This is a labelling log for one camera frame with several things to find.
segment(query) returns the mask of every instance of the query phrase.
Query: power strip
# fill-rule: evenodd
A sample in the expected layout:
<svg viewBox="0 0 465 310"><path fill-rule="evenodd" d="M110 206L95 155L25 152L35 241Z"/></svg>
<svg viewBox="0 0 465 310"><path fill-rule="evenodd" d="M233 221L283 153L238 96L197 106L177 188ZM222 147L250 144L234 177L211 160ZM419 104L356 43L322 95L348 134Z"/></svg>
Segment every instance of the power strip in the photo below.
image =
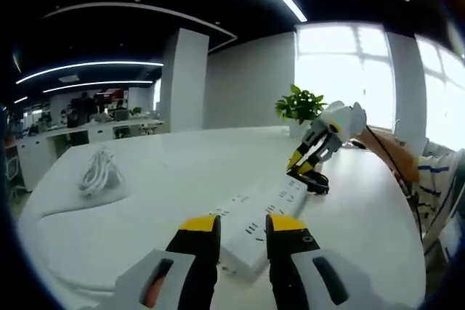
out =
<svg viewBox="0 0 465 310"><path fill-rule="evenodd" d="M267 264L266 215L294 216L306 196L307 186L285 175L279 185L255 184L212 211L222 218L220 269L254 280Z"/></svg>

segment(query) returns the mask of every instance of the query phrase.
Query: office chair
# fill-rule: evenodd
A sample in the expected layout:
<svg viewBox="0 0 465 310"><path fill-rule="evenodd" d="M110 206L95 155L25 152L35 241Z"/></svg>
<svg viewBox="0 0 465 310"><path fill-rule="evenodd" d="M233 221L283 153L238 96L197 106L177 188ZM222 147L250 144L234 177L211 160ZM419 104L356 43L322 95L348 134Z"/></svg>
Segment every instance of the office chair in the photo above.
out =
<svg viewBox="0 0 465 310"><path fill-rule="evenodd" d="M13 158L7 159L6 161L6 177L7 181L9 182L9 186L11 188L10 197L17 202L18 201L18 190L27 191L26 188L22 185L14 184L13 180L17 177L20 172L20 161L17 156Z"/></svg>

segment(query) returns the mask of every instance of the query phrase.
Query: potted plant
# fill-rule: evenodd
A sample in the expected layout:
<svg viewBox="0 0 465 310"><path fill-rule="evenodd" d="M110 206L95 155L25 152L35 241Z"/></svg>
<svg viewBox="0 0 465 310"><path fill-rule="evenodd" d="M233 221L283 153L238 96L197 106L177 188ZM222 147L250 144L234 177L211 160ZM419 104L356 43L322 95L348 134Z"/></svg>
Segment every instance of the potted plant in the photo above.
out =
<svg viewBox="0 0 465 310"><path fill-rule="evenodd" d="M129 112L131 113L131 115L137 115L137 114L140 114L142 112L142 108L141 107L135 107L133 110L130 110Z"/></svg>
<svg viewBox="0 0 465 310"><path fill-rule="evenodd" d="M291 84L290 96L283 96L275 103L278 116L289 120L289 136L302 138L311 122L323 111L323 95L315 96Z"/></svg>

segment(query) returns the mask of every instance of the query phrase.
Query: led strip light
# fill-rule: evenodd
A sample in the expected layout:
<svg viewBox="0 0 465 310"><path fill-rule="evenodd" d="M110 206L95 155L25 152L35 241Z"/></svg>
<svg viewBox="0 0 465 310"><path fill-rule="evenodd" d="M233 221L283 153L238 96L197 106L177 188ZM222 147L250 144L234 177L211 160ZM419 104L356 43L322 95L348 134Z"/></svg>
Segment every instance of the led strip light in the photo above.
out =
<svg viewBox="0 0 465 310"><path fill-rule="evenodd" d="M68 68L75 68L75 67L86 67L88 65L152 65L156 67L163 67L163 63L154 63L154 62L138 62L138 61L102 61L102 62L87 62L87 63L76 63L75 65L63 65L61 67L51 68L47 70L43 70L38 73L31 74L30 76L26 76L18 81L16 84L22 83L27 81L31 78L35 78L36 76L41 76L43 74L55 72L57 70L63 70Z"/></svg>
<svg viewBox="0 0 465 310"><path fill-rule="evenodd" d="M50 90L43 90L42 92L47 93L47 92L52 92L52 91L69 89L71 87L90 86L90 85L103 85L103 84L107 84L107 83L113 83L113 84L115 84L115 83L153 83L153 81L146 81L146 80L97 81L97 82L94 82L94 83L77 83L75 85L61 86L61 87L56 87L56 88L50 89Z"/></svg>
<svg viewBox="0 0 465 310"><path fill-rule="evenodd" d="M15 101L15 104L19 103L19 102L22 102L22 101L25 101L27 99L27 97L23 97L23 98L19 98Z"/></svg>

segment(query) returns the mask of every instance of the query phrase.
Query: round table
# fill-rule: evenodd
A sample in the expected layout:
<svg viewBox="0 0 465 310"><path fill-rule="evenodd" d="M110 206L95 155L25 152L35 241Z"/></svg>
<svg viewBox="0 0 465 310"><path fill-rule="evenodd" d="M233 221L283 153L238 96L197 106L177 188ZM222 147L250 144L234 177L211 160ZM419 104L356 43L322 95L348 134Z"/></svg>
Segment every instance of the round table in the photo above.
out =
<svg viewBox="0 0 465 310"><path fill-rule="evenodd" d="M103 145L114 155L130 196L39 219L43 212L76 201L78 175ZM111 287L150 250L164 249L185 219L207 214L257 180L278 183L298 145L286 128L267 127L73 147L34 190L18 232L33 265L65 308L96 305L108 293L76 286ZM330 180L329 194L310 196L299 218L322 248L333 248L366 272L386 301L417 306L425 288L423 249L389 169L369 151L342 148L324 163L323 173ZM275 309L266 272L248 284L219 271L213 309L259 306Z"/></svg>

